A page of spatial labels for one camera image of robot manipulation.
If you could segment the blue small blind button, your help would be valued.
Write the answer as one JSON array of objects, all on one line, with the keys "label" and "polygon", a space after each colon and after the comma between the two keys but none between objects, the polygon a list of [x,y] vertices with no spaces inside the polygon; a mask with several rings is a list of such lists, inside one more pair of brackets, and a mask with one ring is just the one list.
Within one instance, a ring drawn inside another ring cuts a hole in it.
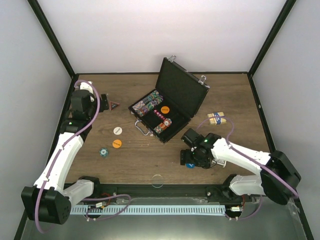
[{"label": "blue small blind button", "polygon": [[186,163],[185,166],[189,169],[193,169],[195,167],[195,165],[192,163]]}]

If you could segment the blue boxed card deck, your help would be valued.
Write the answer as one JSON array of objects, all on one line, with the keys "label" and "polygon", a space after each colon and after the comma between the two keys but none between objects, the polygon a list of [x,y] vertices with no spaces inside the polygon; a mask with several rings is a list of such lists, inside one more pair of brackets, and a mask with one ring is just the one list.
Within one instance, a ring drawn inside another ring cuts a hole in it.
[{"label": "blue boxed card deck", "polygon": [[222,166],[223,168],[225,168],[227,164],[225,160],[221,160],[221,159],[216,159],[215,162],[217,165]]}]

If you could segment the unboxed banded card deck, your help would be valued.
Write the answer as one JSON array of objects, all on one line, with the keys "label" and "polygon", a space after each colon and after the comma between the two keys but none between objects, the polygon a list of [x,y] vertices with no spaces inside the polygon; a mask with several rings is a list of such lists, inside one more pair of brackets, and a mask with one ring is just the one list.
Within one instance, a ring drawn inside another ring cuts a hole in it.
[{"label": "unboxed banded card deck", "polygon": [[209,124],[210,125],[221,125],[225,124],[227,120],[224,118],[225,114],[223,111],[220,112],[212,112],[208,113],[207,117],[209,118]]}]

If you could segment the orange big blind button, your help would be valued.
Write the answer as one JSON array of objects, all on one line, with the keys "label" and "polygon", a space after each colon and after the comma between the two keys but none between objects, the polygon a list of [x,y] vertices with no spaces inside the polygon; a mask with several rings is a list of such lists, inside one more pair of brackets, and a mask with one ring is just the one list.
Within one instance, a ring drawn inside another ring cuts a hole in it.
[{"label": "orange big blind button", "polygon": [[170,108],[168,106],[162,106],[160,111],[163,114],[168,114],[170,112]]}]

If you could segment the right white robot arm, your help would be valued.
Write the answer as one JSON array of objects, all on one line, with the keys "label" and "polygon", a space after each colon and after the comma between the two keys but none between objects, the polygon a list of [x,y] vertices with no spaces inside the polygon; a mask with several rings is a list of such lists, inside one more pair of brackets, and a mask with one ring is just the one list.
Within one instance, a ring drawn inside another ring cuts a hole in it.
[{"label": "right white robot arm", "polygon": [[252,173],[248,176],[231,174],[224,181],[222,195],[229,202],[241,195],[263,195],[279,205],[286,205],[298,196],[296,188],[301,175],[282,151],[252,150],[214,133],[203,136],[192,128],[181,140],[188,146],[180,152],[181,165],[210,169],[232,163]]}]

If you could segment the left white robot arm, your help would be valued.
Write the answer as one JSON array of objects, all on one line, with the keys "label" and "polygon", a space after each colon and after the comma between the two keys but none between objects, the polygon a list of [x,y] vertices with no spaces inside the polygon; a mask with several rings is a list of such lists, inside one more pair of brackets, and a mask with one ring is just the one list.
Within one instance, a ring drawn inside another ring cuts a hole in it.
[{"label": "left white robot arm", "polygon": [[61,124],[58,142],[50,160],[33,186],[21,192],[28,218],[32,221],[64,224],[72,207],[84,199],[97,202],[102,196],[97,177],[82,176],[65,188],[70,167],[83,146],[96,113],[109,109],[106,94],[95,97],[87,89],[76,90],[71,95],[71,106]]}]

